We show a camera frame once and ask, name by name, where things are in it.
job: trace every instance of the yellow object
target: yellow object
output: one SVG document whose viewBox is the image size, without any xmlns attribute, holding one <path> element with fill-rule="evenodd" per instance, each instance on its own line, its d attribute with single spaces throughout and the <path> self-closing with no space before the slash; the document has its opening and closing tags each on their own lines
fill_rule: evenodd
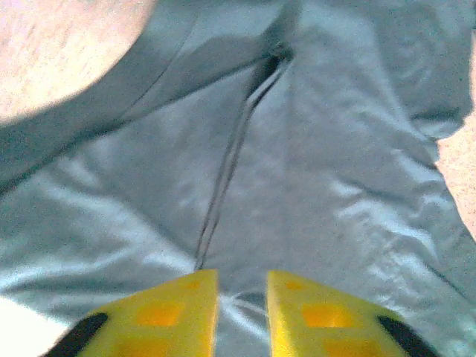
<svg viewBox="0 0 476 357">
<path fill-rule="evenodd" d="M 394 312 L 284 271 L 268 273 L 273 357 L 404 357 L 377 321 Z"/>
<path fill-rule="evenodd" d="M 91 311 L 108 321 L 78 357 L 213 356 L 217 289 L 203 270 Z"/>
</svg>

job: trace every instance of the yellow plastic piece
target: yellow plastic piece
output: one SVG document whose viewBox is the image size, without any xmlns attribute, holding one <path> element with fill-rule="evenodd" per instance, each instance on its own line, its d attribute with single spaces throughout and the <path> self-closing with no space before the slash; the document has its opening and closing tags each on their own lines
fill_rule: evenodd
<svg viewBox="0 0 476 357">
<path fill-rule="evenodd" d="M 273 357 L 406 357 L 377 316 L 402 319 L 365 300 L 285 271 L 268 273 Z"/>
<path fill-rule="evenodd" d="M 217 272 L 203 270 L 90 312 L 108 321 L 78 357 L 211 357 Z"/>
</svg>

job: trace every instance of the t-shirt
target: t-shirt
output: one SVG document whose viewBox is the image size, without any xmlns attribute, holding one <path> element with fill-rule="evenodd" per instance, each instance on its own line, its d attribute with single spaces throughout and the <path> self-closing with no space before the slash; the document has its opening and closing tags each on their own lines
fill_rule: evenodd
<svg viewBox="0 0 476 357">
<path fill-rule="evenodd" d="M 476 250 L 435 166 L 471 108 L 461 0 L 160 0 L 83 93 L 0 131 L 0 292 L 69 324 L 217 268 L 216 355 L 269 355 L 266 272 L 476 353 Z"/>
</svg>

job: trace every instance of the cloth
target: cloth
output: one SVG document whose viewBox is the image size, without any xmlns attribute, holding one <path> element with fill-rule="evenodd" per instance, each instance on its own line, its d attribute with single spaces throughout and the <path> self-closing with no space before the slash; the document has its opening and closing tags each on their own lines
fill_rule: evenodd
<svg viewBox="0 0 476 357">
<path fill-rule="evenodd" d="M 476 353 L 475 242 L 435 167 L 472 1 L 160 0 L 98 83 L 0 131 L 0 292 L 69 324 L 217 268 L 216 355 L 269 355 L 266 272 Z"/>
</svg>

